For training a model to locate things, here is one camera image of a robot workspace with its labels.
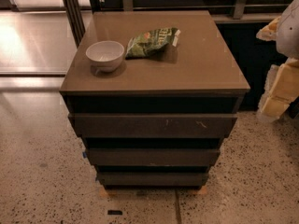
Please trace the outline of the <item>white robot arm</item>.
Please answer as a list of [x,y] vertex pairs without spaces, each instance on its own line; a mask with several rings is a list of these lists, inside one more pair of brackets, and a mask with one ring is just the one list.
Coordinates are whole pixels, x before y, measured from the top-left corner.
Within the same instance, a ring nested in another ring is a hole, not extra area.
[[287,57],[285,63],[271,65],[258,104],[258,119],[273,122],[299,97],[299,0],[293,0],[256,37],[264,41],[275,41],[277,52]]

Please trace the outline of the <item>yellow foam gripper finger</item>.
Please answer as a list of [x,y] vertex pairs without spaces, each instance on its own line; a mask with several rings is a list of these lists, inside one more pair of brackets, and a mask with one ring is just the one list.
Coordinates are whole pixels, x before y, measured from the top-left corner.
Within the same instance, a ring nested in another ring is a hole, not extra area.
[[278,23],[281,17],[276,17],[270,21],[265,27],[259,30],[256,37],[263,41],[275,41],[277,39]]
[[257,118],[261,122],[278,120],[298,97],[299,61],[289,58],[282,65],[272,64],[258,104]]

